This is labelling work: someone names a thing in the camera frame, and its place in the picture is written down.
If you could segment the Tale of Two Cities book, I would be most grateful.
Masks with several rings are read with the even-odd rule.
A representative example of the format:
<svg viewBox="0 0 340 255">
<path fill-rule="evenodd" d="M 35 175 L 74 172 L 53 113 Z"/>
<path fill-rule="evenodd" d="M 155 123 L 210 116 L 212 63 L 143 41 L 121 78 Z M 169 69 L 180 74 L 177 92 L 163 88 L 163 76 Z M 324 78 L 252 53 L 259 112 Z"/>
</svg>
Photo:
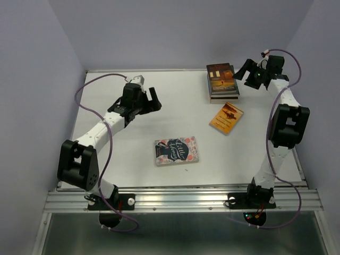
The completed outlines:
<svg viewBox="0 0 340 255">
<path fill-rule="evenodd" d="M 231 96 L 231 97 L 210 97 L 211 104 L 226 104 L 233 101 L 238 101 L 238 96 Z"/>
</svg>

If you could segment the Little Women floral book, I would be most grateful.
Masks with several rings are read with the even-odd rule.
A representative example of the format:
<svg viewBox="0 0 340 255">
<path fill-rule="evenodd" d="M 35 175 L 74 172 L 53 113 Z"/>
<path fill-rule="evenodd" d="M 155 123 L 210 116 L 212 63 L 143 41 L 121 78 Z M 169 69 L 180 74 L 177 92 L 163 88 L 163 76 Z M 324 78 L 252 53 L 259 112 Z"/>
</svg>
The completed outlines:
<svg viewBox="0 0 340 255">
<path fill-rule="evenodd" d="M 155 140 L 156 166 L 197 163 L 198 146 L 195 137 Z"/>
</svg>

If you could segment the Huckleberry Finn orange book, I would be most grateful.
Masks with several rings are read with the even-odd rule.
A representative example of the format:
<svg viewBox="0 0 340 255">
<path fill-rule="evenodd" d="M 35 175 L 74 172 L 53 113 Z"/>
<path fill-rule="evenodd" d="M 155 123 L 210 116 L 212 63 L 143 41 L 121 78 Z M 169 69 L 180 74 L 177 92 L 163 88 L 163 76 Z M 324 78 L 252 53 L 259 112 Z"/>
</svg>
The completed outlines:
<svg viewBox="0 0 340 255">
<path fill-rule="evenodd" d="M 242 117 L 243 113 L 244 112 L 236 106 L 226 103 L 210 121 L 209 125 L 222 134 L 228 135 Z"/>
</svg>

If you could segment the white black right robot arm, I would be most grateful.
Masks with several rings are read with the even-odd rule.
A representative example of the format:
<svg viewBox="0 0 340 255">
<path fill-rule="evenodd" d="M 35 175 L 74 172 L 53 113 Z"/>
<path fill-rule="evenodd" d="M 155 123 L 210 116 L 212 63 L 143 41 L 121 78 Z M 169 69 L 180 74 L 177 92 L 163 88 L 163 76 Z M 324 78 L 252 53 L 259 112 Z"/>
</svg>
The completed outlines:
<svg viewBox="0 0 340 255">
<path fill-rule="evenodd" d="M 266 129 L 266 155 L 257 174 L 248 184 L 245 193 L 228 194 L 231 209 L 273 209 L 276 207 L 274 186 L 278 171 L 290 151 L 302 141 L 310 110 L 295 99 L 287 75 L 283 74 L 282 56 L 262 54 L 263 59 L 245 61 L 234 74 L 245 85 L 254 89 L 265 86 L 274 98 Z"/>
</svg>

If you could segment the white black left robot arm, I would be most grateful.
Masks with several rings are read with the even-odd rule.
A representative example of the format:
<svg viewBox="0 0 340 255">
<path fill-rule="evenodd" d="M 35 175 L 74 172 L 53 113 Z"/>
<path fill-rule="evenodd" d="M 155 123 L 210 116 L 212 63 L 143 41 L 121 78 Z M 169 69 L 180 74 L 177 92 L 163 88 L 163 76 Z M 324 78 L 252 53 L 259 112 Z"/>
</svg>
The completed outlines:
<svg viewBox="0 0 340 255">
<path fill-rule="evenodd" d="M 122 96 L 108 108 L 100 121 L 83 136 L 61 145 L 58 180 L 100 197 L 106 209 L 120 205 L 118 188 L 104 180 L 99 169 L 98 154 L 105 145 L 113 144 L 113 136 L 126 128 L 137 115 L 156 112 L 162 105 L 153 87 L 143 90 L 140 82 L 129 82 Z"/>
</svg>

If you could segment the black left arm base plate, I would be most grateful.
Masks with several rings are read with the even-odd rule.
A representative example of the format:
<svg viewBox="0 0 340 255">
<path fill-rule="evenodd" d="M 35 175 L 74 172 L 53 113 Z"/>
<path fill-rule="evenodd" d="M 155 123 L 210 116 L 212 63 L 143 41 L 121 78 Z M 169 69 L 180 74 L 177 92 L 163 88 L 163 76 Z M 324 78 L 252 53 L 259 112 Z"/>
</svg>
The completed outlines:
<svg viewBox="0 0 340 255">
<path fill-rule="evenodd" d="M 89 211 L 109 211 L 109 207 L 105 204 L 101 197 L 94 194 L 86 194 L 84 198 L 88 201 L 87 209 Z M 108 203 L 117 211 L 133 211 L 135 204 L 134 193 L 119 194 L 117 199 L 109 198 Z M 122 216 L 111 213 L 99 213 L 99 222 L 106 227 L 116 227 L 122 220 Z"/>
</svg>

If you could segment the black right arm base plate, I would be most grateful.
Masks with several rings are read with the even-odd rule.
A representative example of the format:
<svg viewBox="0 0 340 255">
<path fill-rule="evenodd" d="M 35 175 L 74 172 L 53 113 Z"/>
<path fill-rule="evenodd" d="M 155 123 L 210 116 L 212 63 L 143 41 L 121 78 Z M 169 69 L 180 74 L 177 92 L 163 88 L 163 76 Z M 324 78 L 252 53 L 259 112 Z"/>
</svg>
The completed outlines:
<svg viewBox="0 0 340 255">
<path fill-rule="evenodd" d="M 266 223 L 266 209 L 276 209 L 275 202 L 250 198 L 246 192 L 228 193 L 224 205 L 231 210 L 242 210 L 244 220 L 250 225 L 259 227 Z"/>
</svg>

